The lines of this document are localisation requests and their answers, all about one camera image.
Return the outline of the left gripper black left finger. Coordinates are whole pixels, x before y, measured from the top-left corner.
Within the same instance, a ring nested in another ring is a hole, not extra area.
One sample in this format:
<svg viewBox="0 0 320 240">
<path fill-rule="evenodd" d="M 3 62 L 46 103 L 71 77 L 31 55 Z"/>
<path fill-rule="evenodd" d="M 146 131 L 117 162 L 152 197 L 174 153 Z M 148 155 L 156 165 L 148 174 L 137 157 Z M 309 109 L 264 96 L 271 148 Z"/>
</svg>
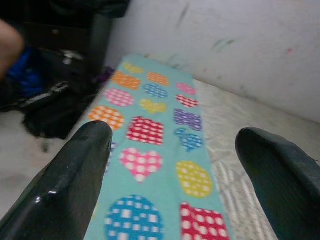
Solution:
<svg viewBox="0 0 320 240">
<path fill-rule="evenodd" d="M 84 124 L 1 219 L 1 239 L 82 240 L 100 195 L 112 137 L 105 122 Z"/>
</svg>

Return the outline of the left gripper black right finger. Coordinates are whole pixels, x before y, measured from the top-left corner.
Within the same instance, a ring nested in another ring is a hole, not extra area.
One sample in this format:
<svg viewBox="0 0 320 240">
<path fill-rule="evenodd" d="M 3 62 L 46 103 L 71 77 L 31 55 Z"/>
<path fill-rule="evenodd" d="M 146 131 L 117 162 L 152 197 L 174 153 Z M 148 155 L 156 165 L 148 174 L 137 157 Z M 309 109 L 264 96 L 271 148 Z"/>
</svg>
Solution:
<svg viewBox="0 0 320 240">
<path fill-rule="evenodd" d="M 255 127 L 241 129 L 237 156 L 278 239 L 320 238 L 320 167 L 282 136 Z"/>
</svg>

